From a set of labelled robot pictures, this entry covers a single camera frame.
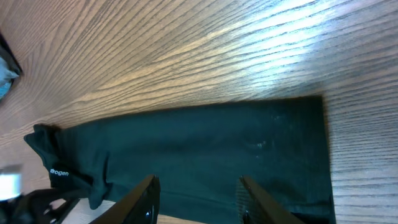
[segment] folded cloth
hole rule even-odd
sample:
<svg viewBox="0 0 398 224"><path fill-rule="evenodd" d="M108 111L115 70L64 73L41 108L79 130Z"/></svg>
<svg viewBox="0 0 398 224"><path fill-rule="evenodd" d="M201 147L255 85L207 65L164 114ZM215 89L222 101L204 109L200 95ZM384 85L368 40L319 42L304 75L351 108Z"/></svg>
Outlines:
<svg viewBox="0 0 398 224"><path fill-rule="evenodd" d="M160 213L238 223L235 186L251 176L305 220L334 223L321 97L194 106L106 118L25 136L52 187L87 189L92 209L146 175L160 179Z"/></svg>
<svg viewBox="0 0 398 224"><path fill-rule="evenodd" d="M0 100L10 89L12 79L19 74L20 70L11 54L0 46Z"/></svg>

